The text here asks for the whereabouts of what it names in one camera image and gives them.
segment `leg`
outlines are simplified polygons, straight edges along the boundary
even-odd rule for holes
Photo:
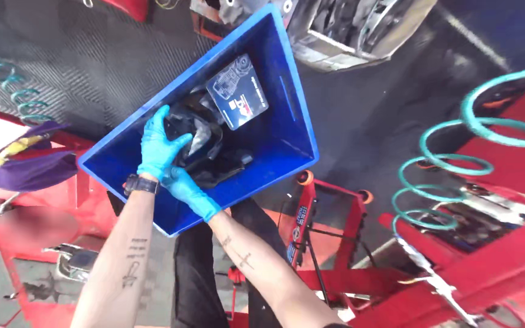
[[[262,208],[252,199],[248,198],[230,208],[232,217],[255,235],[266,241],[287,262],[287,250],[279,229],[273,219],[269,217]],[[273,310],[268,306],[264,298],[249,282],[249,327],[281,327]]]
[[[198,224],[179,235],[174,261],[171,327],[229,327],[216,292],[212,230],[207,224]]]

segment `blue plastic bin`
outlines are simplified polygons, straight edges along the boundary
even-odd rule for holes
[[[81,168],[127,201],[122,184],[141,163],[140,142],[147,119],[244,53],[252,60],[269,109],[225,134],[225,142],[232,140],[250,149],[254,160],[243,172],[205,192],[226,208],[317,162],[317,144],[289,39],[279,11],[268,4],[86,152],[79,160]],[[156,198],[154,223],[169,236],[201,221],[178,202],[165,189]]]

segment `teal coil spring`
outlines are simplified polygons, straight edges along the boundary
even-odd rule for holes
[[[44,121],[53,120],[52,116],[34,113],[34,111],[48,107],[45,101],[34,100],[40,92],[32,88],[21,88],[20,84],[25,77],[18,73],[18,68],[11,63],[0,63],[0,85],[9,93],[11,101],[17,105],[19,118],[28,126],[38,125]]]
[[[428,147],[427,147],[427,139],[436,131],[441,130],[442,128],[459,125],[459,124],[465,124],[465,126],[471,130],[475,135],[477,135],[480,138],[484,138],[486,140],[496,142],[498,144],[506,145],[506,146],[514,146],[514,147],[525,147],[525,139],[517,139],[512,137],[507,137],[505,135],[501,135],[498,133],[495,133],[491,131],[490,129],[486,128],[484,124],[492,124],[492,125],[501,125],[501,126],[507,126],[512,127],[518,130],[522,130],[525,132],[525,123],[521,121],[516,120],[510,120],[506,118],[492,118],[492,117],[476,117],[473,114],[473,102],[477,99],[477,97],[488,90],[489,88],[502,84],[504,82],[508,82],[511,80],[517,80],[517,79],[524,79],[525,78],[525,71],[510,73],[506,75],[502,75],[501,77],[489,80],[482,84],[481,86],[474,89],[471,93],[469,93],[465,99],[463,100],[463,103],[461,104],[461,118],[458,120],[452,120],[443,122],[440,124],[437,124],[428,130],[426,130],[419,140],[419,147],[424,156],[420,156],[417,158],[412,158],[404,162],[400,168],[398,169],[398,178],[404,185],[403,189],[398,190],[394,195],[392,196],[392,205],[394,207],[394,210],[396,211],[397,215],[394,217],[392,221],[392,229],[394,232],[394,235],[396,237],[400,237],[398,235],[398,232],[396,231],[396,224],[399,219],[404,219],[407,222],[418,225],[420,227],[425,227],[427,229],[435,229],[435,230],[451,230],[457,226],[457,221],[451,217],[450,215],[446,213],[442,213],[440,211],[436,210],[430,210],[427,208],[419,208],[414,210],[401,210],[396,201],[398,196],[401,194],[404,194],[408,191],[411,191],[419,196],[426,197],[435,201],[441,201],[441,202],[461,202],[465,200],[465,194],[454,188],[444,187],[437,184],[416,184],[412,185],[407,181],[407,179],[404,177],[404,170],[420,161],[420,160],[428,160],[434,165],[445,169],[449,172],[462,174],[462,175],[470,175],[470,176],[482,176],[490,174],[493,171],[493,165],[489,163],[486,160],[472,157],[472,156],[465,156],[465,155],[459,155],[455,153],[442,153],[442,154],[434,154],[432,153]],[[449,159],[449,160],[465,160],[468,162],[475,163],[479,165],[480,169],[466,169],[462,168],[456,165],[449,164],[448,162],[444,161],[443,159]],[[426,190],[438,190],[438,191],[444,191],[452,193],[456,196],[454,197],[445,197],[445,196],[439,196],[432,193],[427,192]],[[431,214],[435,215],[437,217],[442,217],[445,220],[442,220],[444,223],[438,223],[433,224],[429,222],[422,222],[420,220],[417,220],[415,218],[412,218],[409,214],[411,213],[423,213],[423,214]]]

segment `hand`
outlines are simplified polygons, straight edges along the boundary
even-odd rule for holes
[[[171,195],[190,206],[204,222],[208,222],[214,214],[222,211],[220,205],[206,195],[182,168],[170,166],[165,169],[161,184]]]
[[[171,165],[180,149],[193,138],[190,133],[186,133],[173,141],[167,140],[163,119],[168,113],[169,105],[162,106],[145,124],[138,175],[147,173],[161,181],[165,168]]]

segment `wristwatch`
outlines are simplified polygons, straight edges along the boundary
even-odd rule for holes
[[[127,182],[123,184],[123,187],[125,188],[125,196],[129,196],[133,190],[144,190],[149,191],[152,194],[157,194],[157,191],[159,190],[159,182],[131,174],[127,177]]]

